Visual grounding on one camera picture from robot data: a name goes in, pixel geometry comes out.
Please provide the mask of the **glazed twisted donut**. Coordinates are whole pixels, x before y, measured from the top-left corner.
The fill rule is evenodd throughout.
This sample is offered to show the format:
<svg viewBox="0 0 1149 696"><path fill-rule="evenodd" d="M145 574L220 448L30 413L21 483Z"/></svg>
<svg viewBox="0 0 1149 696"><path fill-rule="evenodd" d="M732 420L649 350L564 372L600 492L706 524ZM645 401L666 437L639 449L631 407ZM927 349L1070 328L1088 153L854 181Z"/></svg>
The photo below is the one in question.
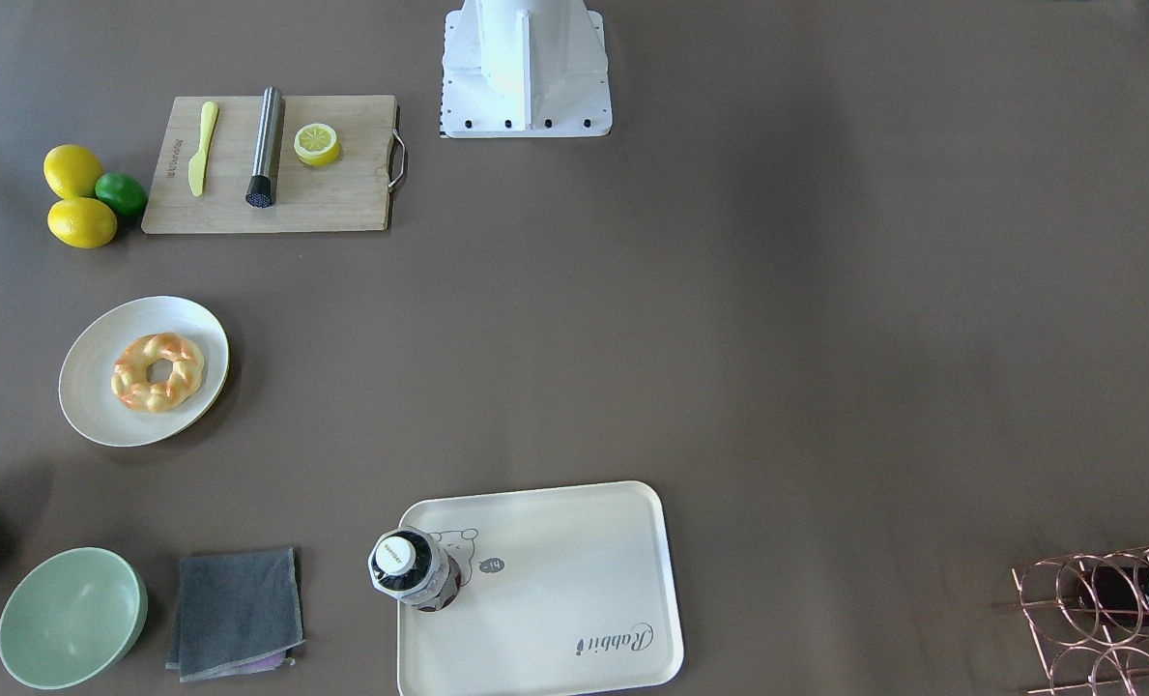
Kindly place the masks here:
<svg viewBox="0 0 1149 696"><path fill-rule="evenodd" d="M205 366L193 340L172 332L144 335L115 361L111 389L136 413L167 413L200 388Z"/></svg>

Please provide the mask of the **white round plate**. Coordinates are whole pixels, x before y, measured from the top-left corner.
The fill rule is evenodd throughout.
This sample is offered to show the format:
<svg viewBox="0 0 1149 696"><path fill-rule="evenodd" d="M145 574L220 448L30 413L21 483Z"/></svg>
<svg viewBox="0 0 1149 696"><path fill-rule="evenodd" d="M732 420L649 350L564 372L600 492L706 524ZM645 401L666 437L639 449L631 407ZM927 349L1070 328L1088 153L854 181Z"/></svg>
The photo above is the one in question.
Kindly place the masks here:
<svg viewBox="0 0 1149 696"><path fill-rule="evenodd" d="M186 337L202 351L202 387L167 413L137 413L113 393L113 363L138 337L163 332ZM137 299L103 314L75 341L60 374L60 405L74 430L98 444L152 444L202 418L225 382L229 359L225 330L203 306L184 297Z"/></svg>

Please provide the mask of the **grey folded cloth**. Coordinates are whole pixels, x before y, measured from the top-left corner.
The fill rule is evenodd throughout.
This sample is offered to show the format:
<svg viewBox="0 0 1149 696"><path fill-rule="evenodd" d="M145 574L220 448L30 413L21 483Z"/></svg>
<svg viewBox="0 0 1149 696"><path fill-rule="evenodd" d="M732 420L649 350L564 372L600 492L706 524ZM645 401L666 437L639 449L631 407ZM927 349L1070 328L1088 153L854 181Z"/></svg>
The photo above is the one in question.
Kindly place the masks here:
<svg viewBox="0 0 1149 696"><path fill-rule="evenodd" d="M193 556L178 580L165 666L182 682L278 668L304 642L291 547Z"/></svg>

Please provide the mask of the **cream rectangular tray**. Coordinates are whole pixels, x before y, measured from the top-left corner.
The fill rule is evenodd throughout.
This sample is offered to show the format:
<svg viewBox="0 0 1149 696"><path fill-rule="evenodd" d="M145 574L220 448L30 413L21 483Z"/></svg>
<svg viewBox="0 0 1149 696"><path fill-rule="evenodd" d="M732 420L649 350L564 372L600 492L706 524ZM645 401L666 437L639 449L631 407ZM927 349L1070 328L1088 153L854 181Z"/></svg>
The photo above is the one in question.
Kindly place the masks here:
<svg viewBox="0 0 1149 696"><path fill-rule="evenodd" d="M670 542L643 481L432 498L401 521L465 574L449 608L398 611L402 695L574 695L678 675Z"/></svg>

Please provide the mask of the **yellow lemon lower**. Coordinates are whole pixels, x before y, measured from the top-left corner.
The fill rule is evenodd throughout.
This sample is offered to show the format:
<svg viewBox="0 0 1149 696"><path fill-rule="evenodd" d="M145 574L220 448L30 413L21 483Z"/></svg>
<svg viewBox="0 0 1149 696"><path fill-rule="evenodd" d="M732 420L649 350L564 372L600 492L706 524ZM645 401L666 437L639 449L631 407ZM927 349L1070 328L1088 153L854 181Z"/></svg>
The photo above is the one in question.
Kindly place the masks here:
<svg viewBox="0 0 1149 696"><path fill-rule="evenodd" d="M68 246L97 249L113 241L118 218L97 198L72 198L52 204L47 225L51 233Z"/></svg>

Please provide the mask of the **yellow lemon upper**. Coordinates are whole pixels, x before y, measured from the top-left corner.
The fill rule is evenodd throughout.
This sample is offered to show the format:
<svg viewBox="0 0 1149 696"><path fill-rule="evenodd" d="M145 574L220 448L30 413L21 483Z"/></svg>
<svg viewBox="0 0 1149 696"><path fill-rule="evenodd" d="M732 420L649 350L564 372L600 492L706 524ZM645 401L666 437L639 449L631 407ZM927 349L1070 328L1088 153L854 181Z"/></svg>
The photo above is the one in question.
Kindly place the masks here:
<svg viewBox="0 0 1149 696"><path fill-rule="evenodd" d="M45 154L43 175L60 199L94 198L105 167L88 147L63 144Z"/></svg>

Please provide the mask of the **green bowl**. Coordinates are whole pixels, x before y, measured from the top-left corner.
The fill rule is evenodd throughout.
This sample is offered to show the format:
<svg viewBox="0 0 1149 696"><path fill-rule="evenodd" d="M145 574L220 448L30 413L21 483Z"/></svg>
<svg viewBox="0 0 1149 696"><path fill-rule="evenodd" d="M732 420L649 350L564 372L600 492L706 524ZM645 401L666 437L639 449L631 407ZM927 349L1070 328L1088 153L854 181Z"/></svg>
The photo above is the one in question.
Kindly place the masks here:
<svg viewBox="0 0 1149 696"><path fill-rule="evenodd" d="M128 654L147 617L140 574L119 555L71 549L32 569L0 618L0 660L18 682L62 690Z"/></svg>

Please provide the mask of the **half lemon slice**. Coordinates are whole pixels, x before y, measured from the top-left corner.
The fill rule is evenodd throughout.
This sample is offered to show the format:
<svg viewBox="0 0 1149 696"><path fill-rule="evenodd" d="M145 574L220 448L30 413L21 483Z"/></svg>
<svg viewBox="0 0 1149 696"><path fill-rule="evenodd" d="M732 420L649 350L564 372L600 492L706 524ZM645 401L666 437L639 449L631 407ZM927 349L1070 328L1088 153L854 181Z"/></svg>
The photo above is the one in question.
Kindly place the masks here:
<svg viewBox="0 0 1149 696"><path fill-rule="evenodd" d="M303 125L293 136L293 150L296 158L308 167L324 167L339 158L341 144L336 132L324 123Z"/></svg>

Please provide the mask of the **bottle in copper rack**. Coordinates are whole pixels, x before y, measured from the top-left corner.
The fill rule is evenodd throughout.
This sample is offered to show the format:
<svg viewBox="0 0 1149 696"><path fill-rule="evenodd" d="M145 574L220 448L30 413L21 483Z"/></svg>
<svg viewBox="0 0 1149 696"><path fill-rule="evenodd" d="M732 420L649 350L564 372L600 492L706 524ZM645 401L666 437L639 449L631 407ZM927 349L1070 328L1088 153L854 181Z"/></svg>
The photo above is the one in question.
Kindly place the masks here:
<svg viewBox="0 0 1149 696"><path fill-rule="evenodd" d="M1121 628L1149 628L1149 565L1100 565L1092 587L1105 621Z"/></svg>

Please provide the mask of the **yellow lemon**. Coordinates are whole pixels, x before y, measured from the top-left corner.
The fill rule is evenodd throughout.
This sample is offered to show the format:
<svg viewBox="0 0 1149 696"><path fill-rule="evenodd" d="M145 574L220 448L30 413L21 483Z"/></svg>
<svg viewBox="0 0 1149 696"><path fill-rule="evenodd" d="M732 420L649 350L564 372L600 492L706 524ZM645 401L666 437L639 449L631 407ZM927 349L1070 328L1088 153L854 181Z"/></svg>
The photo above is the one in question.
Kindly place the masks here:
<svg viewBox="0 0 1149 696"><path fill-rule="evenodd" d="M113 241L118 218L97 198L72 198L52 204L47 225L51 233L68 246L97 249Z"/></svg>
<svg viewBox="0 0 1149 696"><path fill-rule="evenodd" d="M60 199L94 198L105 167L88 147L63 144L45 154L43 175Z"/></svg>

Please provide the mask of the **dark drink bottle on tray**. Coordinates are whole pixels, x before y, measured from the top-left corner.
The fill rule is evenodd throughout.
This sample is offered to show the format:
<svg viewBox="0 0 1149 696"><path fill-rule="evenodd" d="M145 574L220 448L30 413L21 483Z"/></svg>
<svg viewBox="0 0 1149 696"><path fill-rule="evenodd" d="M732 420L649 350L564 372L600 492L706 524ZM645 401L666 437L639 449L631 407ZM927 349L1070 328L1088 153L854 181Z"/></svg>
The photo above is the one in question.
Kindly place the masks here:
<svg viewBox="0 0 1149 696"><path fill-rule="evenodd" d="M400 526L384 534L367 558L372 586L406 608L442 611L463 586L458 563L432 535Z"/></svg>

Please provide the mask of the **yellow plastic knife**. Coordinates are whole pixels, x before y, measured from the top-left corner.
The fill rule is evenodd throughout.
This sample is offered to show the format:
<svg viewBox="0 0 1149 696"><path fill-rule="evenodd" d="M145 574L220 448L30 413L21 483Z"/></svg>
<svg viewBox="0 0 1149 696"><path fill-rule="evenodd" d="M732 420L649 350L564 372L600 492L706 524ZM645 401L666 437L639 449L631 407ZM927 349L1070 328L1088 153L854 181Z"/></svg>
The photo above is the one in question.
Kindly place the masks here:
<svg viewBox="0 0 1149 696"><path fill-rule="evenodd" d="M213 133L215 133L217 118L219 118L219 105L216 105L215 101L205 101L202 107L200 107L196 150L188 160L187 181L190 193L193 198L200 198L206 190L207 161L209 150L211 150Z"/></svg>

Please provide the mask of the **wooden cutting board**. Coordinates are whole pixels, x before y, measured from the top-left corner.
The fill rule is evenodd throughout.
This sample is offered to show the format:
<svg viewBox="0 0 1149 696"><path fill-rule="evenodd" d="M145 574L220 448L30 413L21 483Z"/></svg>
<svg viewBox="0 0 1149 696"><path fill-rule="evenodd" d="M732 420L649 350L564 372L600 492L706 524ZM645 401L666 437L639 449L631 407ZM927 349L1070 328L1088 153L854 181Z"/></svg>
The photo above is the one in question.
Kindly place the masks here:
<svg viewBox="0 0 1149 696"><path fill-rule="evenodd" d="M398 98L392 94L283 98L273 204L252 207L253 150L262 96L213 96L219 115L213 131L202 195L188 192L188 162L196 153L200 110L208 96L178 96L160 144L141 229L151 235L380 232L388 229L391 165L404 158L394 140ZM298 127L334 127L340 158L307 167L293 153Z"/></svg>

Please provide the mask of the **green lime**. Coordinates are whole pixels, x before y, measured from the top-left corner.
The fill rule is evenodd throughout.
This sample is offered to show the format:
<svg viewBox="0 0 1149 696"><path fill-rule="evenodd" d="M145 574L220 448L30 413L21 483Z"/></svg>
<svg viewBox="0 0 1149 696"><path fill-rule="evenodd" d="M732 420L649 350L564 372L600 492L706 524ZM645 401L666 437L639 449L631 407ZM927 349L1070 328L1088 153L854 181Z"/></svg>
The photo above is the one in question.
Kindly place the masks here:
<svg viewBox="0 0 1149 696"><path fill-rule="evenodd" d="M94 181L94 198L123 218L140 216L146 210L147 192L128 173L106 172Z"/></svg>

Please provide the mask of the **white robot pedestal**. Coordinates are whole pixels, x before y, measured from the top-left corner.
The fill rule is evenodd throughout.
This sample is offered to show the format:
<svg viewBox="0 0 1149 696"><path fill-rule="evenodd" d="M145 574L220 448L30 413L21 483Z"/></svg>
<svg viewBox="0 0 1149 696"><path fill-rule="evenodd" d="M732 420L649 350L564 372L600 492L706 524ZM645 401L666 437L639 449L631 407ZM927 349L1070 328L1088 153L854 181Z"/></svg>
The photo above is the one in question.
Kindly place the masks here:
<svg viewBox="0 0 1149 696"><path fill-rule="evenodd" d="M439 133L573 138L614 127L604 20L583 1L465 1L445 15Z"/></svg>

